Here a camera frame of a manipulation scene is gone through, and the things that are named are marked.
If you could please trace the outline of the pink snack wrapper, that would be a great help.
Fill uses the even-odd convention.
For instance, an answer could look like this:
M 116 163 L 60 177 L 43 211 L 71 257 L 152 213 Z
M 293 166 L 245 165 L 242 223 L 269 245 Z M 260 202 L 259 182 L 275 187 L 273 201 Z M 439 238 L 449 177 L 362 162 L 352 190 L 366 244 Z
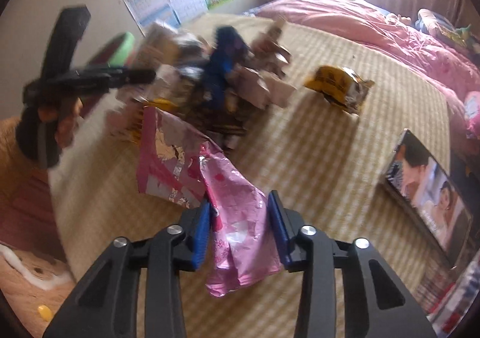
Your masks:
M 214 267 L 207 287 L 214 297 L 281 270 L 264 193 L 212 139 L 154 107 L 143 109 L 137 188 L 185 208 L 210 203 Z

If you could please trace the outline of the dark blue snack bag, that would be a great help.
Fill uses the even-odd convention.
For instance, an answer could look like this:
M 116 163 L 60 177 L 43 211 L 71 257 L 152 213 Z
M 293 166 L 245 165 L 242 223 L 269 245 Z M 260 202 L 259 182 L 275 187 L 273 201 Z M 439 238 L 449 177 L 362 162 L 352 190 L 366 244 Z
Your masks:
M 208 97 L 205 102 L 210 108 L 222 109 L 225 93 L 230 87 L 227 76 L 236 64 L 247 58 L 249 47 L 238 31 L 231 25 L 216 29 L 216 47 L 205 64 L 202 74 L 202 88 Z

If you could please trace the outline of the red bin with green rim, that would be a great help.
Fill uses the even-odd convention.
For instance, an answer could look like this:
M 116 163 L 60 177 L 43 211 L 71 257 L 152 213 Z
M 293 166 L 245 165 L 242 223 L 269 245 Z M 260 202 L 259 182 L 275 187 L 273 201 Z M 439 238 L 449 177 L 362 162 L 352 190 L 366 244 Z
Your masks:
M 130 32 L 118 34 L 104 44 L 88 61 L 88 66 L 124 66 L 134 50 L 135 37 Z

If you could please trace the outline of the framed photo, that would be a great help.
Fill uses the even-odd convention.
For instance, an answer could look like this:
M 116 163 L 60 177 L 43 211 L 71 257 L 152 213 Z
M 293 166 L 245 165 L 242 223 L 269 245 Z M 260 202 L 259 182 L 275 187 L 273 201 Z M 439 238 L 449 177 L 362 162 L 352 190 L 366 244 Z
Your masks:
M 380 176 L 424 237 L 449 268 L 459 265 L 468 245 L 473 216 L 436 158 L 404 129 Z

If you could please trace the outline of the yellow checkered bed mat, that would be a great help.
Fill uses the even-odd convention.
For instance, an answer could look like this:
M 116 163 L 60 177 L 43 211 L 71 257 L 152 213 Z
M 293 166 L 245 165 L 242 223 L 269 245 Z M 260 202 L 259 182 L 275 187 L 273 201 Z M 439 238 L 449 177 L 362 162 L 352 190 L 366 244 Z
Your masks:
M 450 165 L 448 109 L 442 94 L 404 65 L 360 44 L 289 24 L 287 78 L 296 92 L 287 108 L 250 119 L 231 152 L 233 165 L 264 192 L 332 238 L 369 239 L 411 292 L 436 253 L 381 184 L 401 133 L 410 129 L 443 167 Z M 304 87 L 323 64 L 348 66 L 374 81 L 355 117 Z M 104 96 L 49 173 L 55 221 L 76 279 L 118 236 L 136 241 L 176 222 L 182 209 L 137 190 L 137 146 L 107 132 L 114 94 Z

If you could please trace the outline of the yellow black snack bag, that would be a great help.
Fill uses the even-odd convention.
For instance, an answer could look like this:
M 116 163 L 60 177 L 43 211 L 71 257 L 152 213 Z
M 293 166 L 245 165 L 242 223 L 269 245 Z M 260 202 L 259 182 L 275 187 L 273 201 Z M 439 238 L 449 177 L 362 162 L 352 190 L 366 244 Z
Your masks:
M 323 95 L 324 99 L 343 111 L 360 115 L 373 80 L 364 80 L 354 70 L 330 65 L 320 66 L 305 82 L 304 87 Z

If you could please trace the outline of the pink quilt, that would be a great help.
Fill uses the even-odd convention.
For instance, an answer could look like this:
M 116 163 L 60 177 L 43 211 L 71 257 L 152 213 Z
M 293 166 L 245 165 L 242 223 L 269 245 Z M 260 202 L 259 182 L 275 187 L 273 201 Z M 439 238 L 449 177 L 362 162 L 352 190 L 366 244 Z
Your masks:
M 479 68 L 466 56 L 365 0 L 275 0 L 258 7 L 256 15 L 282 16 L 290 23 L 383 52 L 437 86 L 449 99 L 464 101 L 469 92 L 479 91 Z

